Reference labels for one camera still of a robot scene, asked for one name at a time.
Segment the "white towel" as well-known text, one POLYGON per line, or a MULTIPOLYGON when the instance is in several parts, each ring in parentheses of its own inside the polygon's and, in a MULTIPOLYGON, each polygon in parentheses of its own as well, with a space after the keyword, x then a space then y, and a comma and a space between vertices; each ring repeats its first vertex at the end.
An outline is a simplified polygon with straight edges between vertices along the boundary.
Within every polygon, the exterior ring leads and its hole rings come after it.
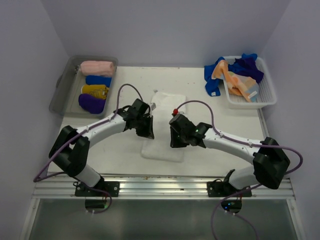
POLYGON ((184 160, 182 148, 172 148, 171 130, 169 122, 173 118, 173 110, 187 101, 187 97, 181 94, 171 94, 157 91, 151 98, 155 109, 151 111, 153 116, 154 139, 147 139, 142 144, 141 156, 146 159, 181 163, 184 160))

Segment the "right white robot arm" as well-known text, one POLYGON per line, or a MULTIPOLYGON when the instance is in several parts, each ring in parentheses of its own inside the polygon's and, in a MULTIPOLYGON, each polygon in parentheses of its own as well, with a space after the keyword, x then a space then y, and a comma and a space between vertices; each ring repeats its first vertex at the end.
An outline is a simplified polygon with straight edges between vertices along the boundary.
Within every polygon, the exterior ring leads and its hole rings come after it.
POLYGON ((194 125, 185 115, 177 114, 170 121, 171 148, 187 146, 215 149, 247 161, 250 165, 232 169, 213 189, 220 195, 235 196, 245 188, 261 184, 269 189, 279 188, 290 160, 279 144, 270 137, 251 140, 222 131, 216 133, 212 125, 200 122, 194 125))

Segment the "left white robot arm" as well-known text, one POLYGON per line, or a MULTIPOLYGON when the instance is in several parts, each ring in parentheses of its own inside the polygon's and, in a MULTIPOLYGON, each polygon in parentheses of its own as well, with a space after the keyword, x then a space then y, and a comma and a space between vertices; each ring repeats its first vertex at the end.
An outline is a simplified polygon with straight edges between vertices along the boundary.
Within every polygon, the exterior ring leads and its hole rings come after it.
POLYGON ((132 129, 139 137, 154 139, 151 107, 138 98, 132 105, 119 108, 110 116, 87 126, 63 127, 49 158, 69 177, 86 185, 92 196, 99 196, 105 189, 104 178, 87 163, 89 150, 112 135, 132 129))

